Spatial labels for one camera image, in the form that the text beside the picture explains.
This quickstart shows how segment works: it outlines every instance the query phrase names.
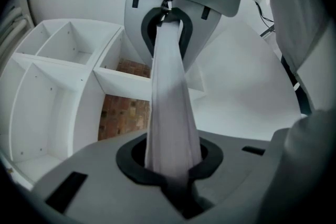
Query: brick wall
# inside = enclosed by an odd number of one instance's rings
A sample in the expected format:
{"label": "brick wall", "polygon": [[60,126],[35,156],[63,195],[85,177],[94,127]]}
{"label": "brick wall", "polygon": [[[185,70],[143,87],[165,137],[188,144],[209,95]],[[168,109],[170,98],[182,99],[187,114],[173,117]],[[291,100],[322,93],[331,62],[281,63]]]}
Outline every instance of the brick wall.
{"label": "brick wall", "polygon": [[[120,59],[117,71],[150,77],[148,66]],[[101,112],[98,140],[145,129],[149,120],[149,101],[106,94]]]}

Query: shelf compartment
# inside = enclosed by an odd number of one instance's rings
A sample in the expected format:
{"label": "shelf compartment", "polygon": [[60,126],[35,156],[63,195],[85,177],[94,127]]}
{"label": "shelf compartment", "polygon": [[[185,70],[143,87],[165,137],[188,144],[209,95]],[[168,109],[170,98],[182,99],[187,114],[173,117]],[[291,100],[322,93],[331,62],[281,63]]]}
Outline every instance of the shelf compartment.
{"label": "shelf compartment", "polygon": [[32,63],[25,72],[13,104],[9,139],[12,161],[32,181],[69,156],[71,123],[84,83],[82,69],[54,63]]}
{"label": "shelf compartment", "polygon": [[43,44],[65,23],[66,21],[63,20],[46,20],[41,22],[23,39],[15,52],[35,55]]}
{"label": "shelf compartment", "polygon": [[[105,94],[150,101],[150,69],[143,63],[134,61],[131,46],[127,44],[127,37],[121,29],[106,46],[93,70]],[[191,100],[205,95],[198,89],[189,89],[189,93]]]}
{"label": "shelf compartment", "polygon": [[37,52],[37,56],[94,65],[120,26],[93,20],[71,20]]}

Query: white panel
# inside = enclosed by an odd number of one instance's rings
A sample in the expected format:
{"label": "white panel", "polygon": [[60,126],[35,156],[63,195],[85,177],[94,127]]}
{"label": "white panel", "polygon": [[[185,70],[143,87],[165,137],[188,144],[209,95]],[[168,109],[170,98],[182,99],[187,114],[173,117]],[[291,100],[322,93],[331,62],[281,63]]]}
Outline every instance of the white panel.
{"label": "white panel", "polygon": [[25,70],[13,59],[7,63],[0,77],[0,147],[7,156],[9,150],[9,122],[15,95]]}
{"label": "white panel", "polygon": [[65,20],[45,20],[42,22],[48,34],[51,36],[56,33],[62,26],[68,22],[68,19]]}
{"label": "white panel", "polygon": [[37,60],[33,63],[60,87],[77,91],[85,83],[86,71],[81,68]]}
{"label": "white panel", "polygon": [[185,79],[187,81],[188,88],[202,92],[204,91],[202,76],[197,64],[197,60],[194,61],[188,72],[185,74]]}
{"label": "white panel", "polygon": [[244,23],[197,58],[206,96],[192,103],[199,130],[270,140],[301,118],[290,80],[271,48]]}
{"label": "white panel", "polygon": [[314,108],[336,106],[336,32],[331,20],[315,49],[298,70]]}
{"label": "white panel", "polygon": [[144,63],[138,52],[132,45],[125,31],[122,34],[122,46],[120,52],[120,58],[128,59],[133,62]]}
{"label": "white panel", "polygon": [[67,61],[62,61],[62,60],[57,60],[57,59],[51,59],[51,58],[46,58],[46,57],[41,57],[41,56],[36,56],[36,55],[27,55],[27,54],[17,54],[14,53],[12,55],[12,58],[15,59],[15,61],[22,67],[25,68],[30,63],[36,63],[36,62],[47,62],[47,63],[54,63],[57,65],[63,65],[63,66],[68,66],[68,67],[75,67],[79,69],[90,69],[90,67],[84,66],[79,63],[75,62],[67,62]]}
{"label": "white panel", "polygon": [[79,50],[71,23],[65,24],[37,53],[38,56],[73,61]]}
{"label": "white panel", "polygon": [[38,181],[47,172],[59,165],[61,161],[50,155],[17,163],[16,166],[33,182]]}
{"label": "white panel", "polygon": [[120,25],[93,20],[72,20],[71,23],[79,50],[87,54],[107,44],[120,28]]}
{"label": "white panel", "polygon": [[61,160],[68,157],[68,140],[72,136],[70,125],[75,120],[72,115],[77,97],[79,98],[76,92],[62,88],[58,88],[55,96],[48,127],[48,154]]}
{"label": "white panel", "polygon": [[23,77],[10,117],[14,162],[47,153],[48,125],[56,92],[56,84],[31,65]]}
{"label": "white panel", "polygon": [[98,140],[100,114],[104,98],[103,90],[94,74],[91,73],[78,106],[73,137],[69,141],[73,152],[70,152],[69,155]]}
{"label": "white panel", "polygon": [[[105,94],[147,101],[152,98],[151,79],[104,68],[97,68],[94,72]],[[195,100],[205,93],[189,89],[189,95],[191,100]]]}
{"label": "white panel", "polygon": [[109,42],[106,49],[100,56],[97,67],[116,70],[119,63],[121,44],[123,42],[124,30],[120,30]]}
{"label": "white panel", "polygon": [[50,33],[43,23],[40,23],[23,39],[15,52],[34,55],[49,37]]}

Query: black slot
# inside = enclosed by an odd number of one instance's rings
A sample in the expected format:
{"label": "black slot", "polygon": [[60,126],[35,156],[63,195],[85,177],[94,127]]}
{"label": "black slot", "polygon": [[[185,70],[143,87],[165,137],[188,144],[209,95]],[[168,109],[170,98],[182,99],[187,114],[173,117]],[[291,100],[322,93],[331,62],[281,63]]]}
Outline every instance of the black slot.
{"label": "black slot", "polygon": [[201,19],[203,19],[203,20],[207,20],[207,19],[208,19],[208,16],[209,16],[209,12],[210,12],[210,8],[208,8],[208,7],[204,7],[203,12],[202,12]]}
{"label": "black slot", "polygon": [[139,0],[133,0],[132,8],[138,8]]}
{"label": "black slot", "polygon": [[119,148],[115,157],[119,169],[137,184],[161,187],[162,193],[185,219],[193,218],[213,207],[210,201],[197,194],[194,182],[210,177],[217,170],[224,158],[221,148],[199,138],[203,161],[189,170],[188,187],[181,192],[165,176],[144,168],[146,136],[147,134],[143,134]]}
{"label": "black slot", "polygon": [[265,153],[265,149],[254,146],[244,146],[241,150],[260,156],[263,156],[263,154]]}
{"label": "black slot", "polygon": [[88,175],[72,172],[63,183],[49,196],[46,204],[64,213]]}

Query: gray cover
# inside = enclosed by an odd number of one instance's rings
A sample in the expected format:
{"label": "gray cover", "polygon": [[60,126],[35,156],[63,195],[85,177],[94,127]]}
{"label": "gray cover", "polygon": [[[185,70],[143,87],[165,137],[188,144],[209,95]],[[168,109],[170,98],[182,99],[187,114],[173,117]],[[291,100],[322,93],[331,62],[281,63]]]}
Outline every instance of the gray cover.
{"label": "gray cover", "polygon": [[[333,200],[334,186],[330,184],[334,184],[332,158],[336,145],[335,119],[336,110],[317,111],[296,122],[290,129],[277,172],[263,202],[259,223],[274,220],[286,223],[283,218],[303,201],[313,210],[318,210],[317,203],[323,201],[311,195],[314,190],[321,193],[323,199],[329,195],[330,201]],[[331,174],[327,179],[325,175],[328,169]],[[318,185],[323,185],[329,194],[323,193]],[[302,206],[297,214],[309,214],[306,210],[307,206]],[[326,215],[331,213],[327,212],[326,207],[322,211],[325,215],[319,219],[320,223],[327,222]]]}
{"label": "gray cover", "polygon": [[[169,203],[158,187],[129,180],[117,167],[116,153],[121,145],[145,131],[91,144],[65,160],[42,179],[33,193],[46,199],[71,172],[87,174],[65,216],[82,223],[181,223],[185,219]],[[218,170],[195,183],[198,194],[214,205],[190,223],[242,223],[254,216],[280,160],[287,130],[277,131],[272,141],[234,138],[199,131],[199,136],[216,143],[224,153]],[[241,151],[250,145],[266,148],[263,156]]]}
{"label": "gray cover", "polygon": [[324,32],[329,15],[322,0],[270,0],[279,48],[296,73]]}

